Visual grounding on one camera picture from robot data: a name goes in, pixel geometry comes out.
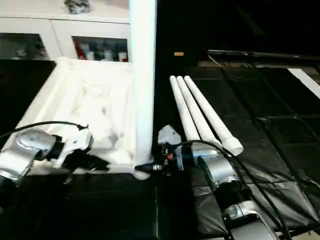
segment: white pole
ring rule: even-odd
[[[188,87],[190,88],[194,98],[202,108],[204,114],[208,118],[210,124],[212,125],[214,131],[219,136],[222,146],[229,150],[234,155],[239,155],[244,150],[244,147],[241,145],[240,141],[234,137],[231,132],[228,130],[227,126],[220,119],[216,111],[210,105],[208,100],[202,94],[202,92],[197,88],[196,84],[192,81],[189,76],[185,76],[184,80]]]
[[[183,130],[187,140],[200,140],[196,126],[190,115],[189,109],[181,93],[175,76],[170,77],[170,83],[175,98],[176,105],[180,114]]]
[[[131,59],[135,107],[135,164],[150,161],[155,86],[157,0],[130,0]]]
[[[218,147],[221,147],[221,143],[216,139],[215,135],[212,133],[209,125],[207,124],[207,121],[205,120],[205,117],[203,116],[200,108],[198,107],[194,97],[189,91],[182,76],[178,76],[176,80],[180,86],[182,95],[192,115],[195,126],[199,131],[201,139],[204,141],[212,142],[216,144]]]

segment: white cylinder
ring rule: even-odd
[[[211,131],[209,125],[207,124],[207,121],[205,120],[205,117],[203,116],[200,108],[198,107],[194,97],[189,91],[182,76],[178,76],[176,80],[179,84],[179,87],[181,89],[182,95],[189,109],[189,112],[191,113],[195,126],[199,131],[201,139],[204,141],[212,142],[216,144],[218,147],[221,147],[222,146],[221,143],[216,139],[215,135]]]
[[[200,140],[196,126],[190,115],[189,109],[181,93],[177,79],[175,76],[170,77],[170,83],[174,95],[176,105],[180,114],[183,130],[187,140]]]
[[[131,62],[135,107],[135,164],[150,161],[155,85],[157,0],[130,0]]]
[[[227,126],[218,116],[218,114],[210,105],[210,103],[202,94],[202,92],[198,89],[196,84],[192,81],[192,79],[189,76],[185,76],[184,80],[188,85],[188,87],[190,88],[194,98],[196,99],[201,109],[203,110],[204,114],[208,118],[214,131],[220,138],[222,146],[236,156],[242,153],[242,151],[244,150],[244,147],[242,146],[240,141],[231,134]]]

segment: black table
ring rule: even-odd
[[[16,76],[8,77],[7,85],[0,78],[5,93],[1,93],[2,102],[6,99],[10,110],[10,97],[24,96],[24,108],[14,114],[5,112],[9,124],[2,126],[2,132],[18,123],[53,67],[51,62],[0,61],[2,75]],[[290,229],[318,227],[319,99],[285,69],[202,67],[180,73],[195,80],[240,139],[244,146],[241,160]],[[169,75],[164,72],[156,78],[154,103],[154,143],[167,124],[184,138]],[[64,179],[64,175],[28,176],[13,205],[0,217],[1,236],[151,240],[213,238],[226,233],[201,170],[188,169],[170,177],[154,175],[146,181],[129,174],[77,175],[71,184],[63,185]]]

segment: white fabric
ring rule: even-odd
[[[130,63],[61,57],[18,126],[42,121],[89,125],[94,138],[89,154],[113,165],[134,166],[133,99]],[[62,124],[41,128],[64,139],[78,131],[74,126]]]

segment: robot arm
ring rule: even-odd
[[[216,148],[204,143],[168,148],[173,154],[164,164],[145,164],[136,169],[145,172],[184,170],[198,167],[204,170],[211,191],[221,210],[229,236],[234,240],[279,240],[272,229],[272,222],[251,198],[251,190],[242,184],[233,165]]]
[[[12,144],[0,153],[0,213],[7,207],[16,187],[27,175],[35,160],[52,160],[55,168],[66,168],[72,173],[76,168],[108,170],[108,163],[87,155],[93,137],[88,128],[62,142],[62,137],[48,134],[37,128],[19,132]]]

